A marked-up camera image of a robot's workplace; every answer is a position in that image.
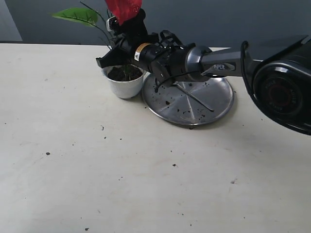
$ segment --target white table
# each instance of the white table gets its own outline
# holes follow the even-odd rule
[[[169,124],[111,93],[105,52],[0,44],[2,232],[310,232],[310,137],[266,118],[240,77],[222,120]]]

